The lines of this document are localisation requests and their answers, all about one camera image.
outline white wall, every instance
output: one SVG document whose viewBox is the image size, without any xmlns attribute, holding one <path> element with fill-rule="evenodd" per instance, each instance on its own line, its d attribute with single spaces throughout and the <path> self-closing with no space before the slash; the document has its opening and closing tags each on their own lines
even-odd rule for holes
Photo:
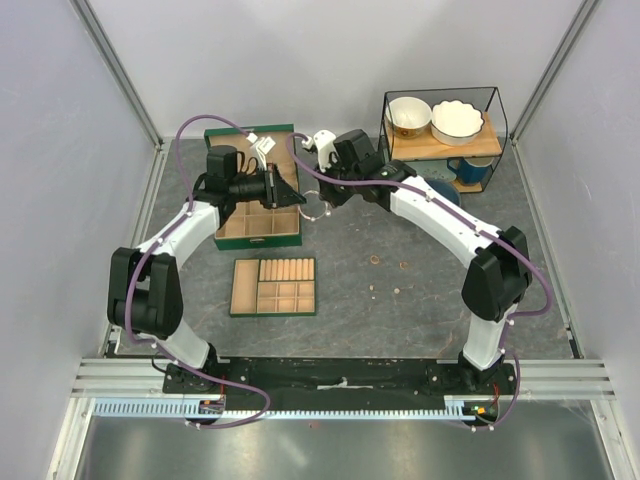
<svg viewBox="0 0 640 480">
<path fill-rule="evenodd" d="M 0 6 L 0 477 L 43 478 L 149 143 L 66 0 Z"/>
<path fill-rule="evenodd" d="M 579 341 L 640 446 L 640 4 L 602 2 L 520 143 Z"/>
<path fill-rule="evenodd" d="M 513 124 L 579 3 L 92 0 L 167 136 L 199 113 L 377 134 L 386 90 L 478 85 Z"/>
</svg>

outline wooden compartment tray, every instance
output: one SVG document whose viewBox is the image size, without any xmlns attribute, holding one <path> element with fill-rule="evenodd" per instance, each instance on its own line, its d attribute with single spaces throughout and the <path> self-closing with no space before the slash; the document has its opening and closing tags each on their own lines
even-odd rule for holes
<svg viewBox="0 0 640 480">
<path fill-rule="evenodd" d="M 315 270 L 314 258 L 236 260 L 230 315 L 315 315 Z"/>
<path fill-rule="evenodd" d="M 269 135 L 275 140 L 276 144 L 267 159 L 278 165 L 282 178 L 289 185 L 299 190 L 297 167 L 285 143 L 287 135 L 293 131 L 293 125 L 253 127 L 252 131 L 259 136 Z M 245 153 L 246 161 L 251 157 L 249 143 L 235 130 L 207 130 L 205 141 L 207 146 L 231 145 Z M 296 206 L 269 210 L 254 201 L 238 204 L 214 239 L 220 250 L 302 245 L 300 229 L 300 214 Z"/>
</svg>

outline gray countertop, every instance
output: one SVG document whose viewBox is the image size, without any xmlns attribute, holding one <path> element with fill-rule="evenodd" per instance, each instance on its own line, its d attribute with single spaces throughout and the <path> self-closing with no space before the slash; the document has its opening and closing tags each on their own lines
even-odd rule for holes
<svg viewBox="0 0 640 480">
<path fill-rule="evenodd" d="M 186 196 L 169 158 L 151 216 L 149 234 L 162 228 Z M 202 140 L 183 141 L 191 181 L 204 171 Z M 301 154 L 309 164 L 310 156 Z M 316 189 L 301 173 L 301 191 Z M 533 217 L 509 147 L 481 194 L 463 195 L 462 207 L 501 228 L 517 226 L 529 242 L 531 259 L 546 273 Z M 380 263 L 373 265 L 371 255 Z M 236 258 L 317 258 L 318 314 L 314 317 L 231 318 L 229 300 Z M 406 268 L 400 268 L 406 262 Z M 455 358 L 462 349 L 469 313 L 460 296 L 465 271 L 457 259 L 415 225 L 377 205 L 352 198 L 315 223 L 304 221 L 303 245 L 278 249 L 218 251 L 204 242 L 185 263 L 180 280 L 184 320 L 221 355 L 437 357 Z M 542 288 L 529 288 L 520 310 L 544 304 Z M 529 359 L 569 358 L 566 331 L 557 307 L 542 317 L 519 320 L 508 345 Z M 146 353 L 129 347 L 118 353 Z"/>
</svg>

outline scalloped white bowl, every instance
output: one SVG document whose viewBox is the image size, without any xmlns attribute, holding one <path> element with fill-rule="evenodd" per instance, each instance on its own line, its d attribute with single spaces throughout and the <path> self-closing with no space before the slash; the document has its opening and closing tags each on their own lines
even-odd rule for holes
<svg viewBox="0 0 640 480">
<path fill-rule="evenodd" d="M 469 103 L 444 101 L 433 107 L 431 133 L 445 145 L 457 147 L 472 142 L 483 125 L 482 113 Z"/>
</svg>

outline shelf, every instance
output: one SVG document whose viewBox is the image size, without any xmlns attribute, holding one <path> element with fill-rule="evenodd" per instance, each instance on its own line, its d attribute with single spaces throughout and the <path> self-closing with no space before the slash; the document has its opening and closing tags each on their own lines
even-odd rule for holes
<svg viewBox="0 0 640 480">
<path fill-rule="evenodd" d="M 474 183 L 473 185 L 463 185 L 456 178 L 453 182 L 451 182 L 451 185 L 453 185 L 456 188 L 456 190 L 458 190 L 458 192 L 460 192 L 460 193 L 480 193 L 480 192 L 482 192 L 482 183 L 480 183 L 480 182 Z"/>
<path fill-rule="evenodd" d="M 451 147 L 440 143 L 431 134 L 431 126 L 417 138 L 401 138 L 394 135 L 393 129 L 385 122 L 389 136 L 389 149 L 393 160 L 441 160 L 450 157 L 493 157 L 502 154 L 502 147 L 498 141 L 495 129 L 484 112 L 484 126 L 478 136 L 467 145 Z"/>
</svg>

